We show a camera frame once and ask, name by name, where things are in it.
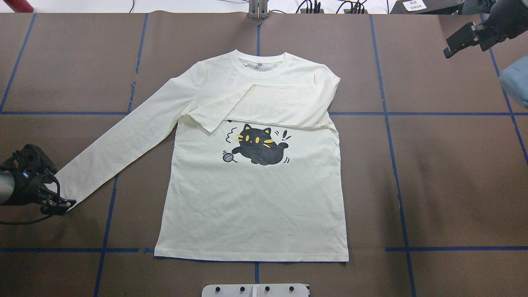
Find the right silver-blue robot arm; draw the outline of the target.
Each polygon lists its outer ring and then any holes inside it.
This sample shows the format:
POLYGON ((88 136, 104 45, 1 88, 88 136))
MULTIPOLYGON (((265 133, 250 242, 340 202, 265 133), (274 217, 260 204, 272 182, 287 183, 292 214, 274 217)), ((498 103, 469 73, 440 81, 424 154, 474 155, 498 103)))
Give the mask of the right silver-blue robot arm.
MULTIPOLYGON (((470 46, 479 46, 483 52, 505 40, 515 39, 528 29, 526 0, 459 0, 460 15, 487 13, 487 19, 477 24, 468 22, 446 39, 445 58, 470 46)), ((517 105, 528 107, 528 57, 524 54, 499 74, 500 86, 517 105)))

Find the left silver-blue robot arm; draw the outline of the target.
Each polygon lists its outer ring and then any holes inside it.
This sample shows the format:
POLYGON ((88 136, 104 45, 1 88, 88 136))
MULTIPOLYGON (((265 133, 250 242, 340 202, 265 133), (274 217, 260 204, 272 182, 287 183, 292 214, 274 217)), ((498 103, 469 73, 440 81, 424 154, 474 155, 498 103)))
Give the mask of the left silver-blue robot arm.
POLYGON ((0 166, 1 205, 38 204, 48 217, 64 215, 76 200, 61 197, 56 165, 33 144, 16 150, 0 166))

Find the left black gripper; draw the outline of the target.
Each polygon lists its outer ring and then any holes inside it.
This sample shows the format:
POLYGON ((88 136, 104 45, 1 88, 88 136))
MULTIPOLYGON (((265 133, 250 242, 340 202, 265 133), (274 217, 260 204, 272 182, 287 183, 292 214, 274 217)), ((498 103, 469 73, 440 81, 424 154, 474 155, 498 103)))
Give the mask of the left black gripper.
POLYGON ((60 192, 53 192, 47 184, 55 183, 57 168, 41 148, 27 144, 16 150, 10 158, 4 161, 1 171, 1 205, 40 204, 41 214, 63 216, 69 207, 77 201, 60 197, 60 192))

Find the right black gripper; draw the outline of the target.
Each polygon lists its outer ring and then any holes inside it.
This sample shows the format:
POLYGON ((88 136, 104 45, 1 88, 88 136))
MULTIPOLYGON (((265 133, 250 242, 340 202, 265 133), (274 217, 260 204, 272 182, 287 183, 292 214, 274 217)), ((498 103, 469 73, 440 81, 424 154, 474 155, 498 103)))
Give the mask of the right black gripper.
POLYGON ((445 58, 453 57, 457 52, 470 46, 479 45, 483 52, 494 45, 514 38, 514 25, 510 14, 489 15, 483 22, 469 22, 446 39, 443 49, 445 58))

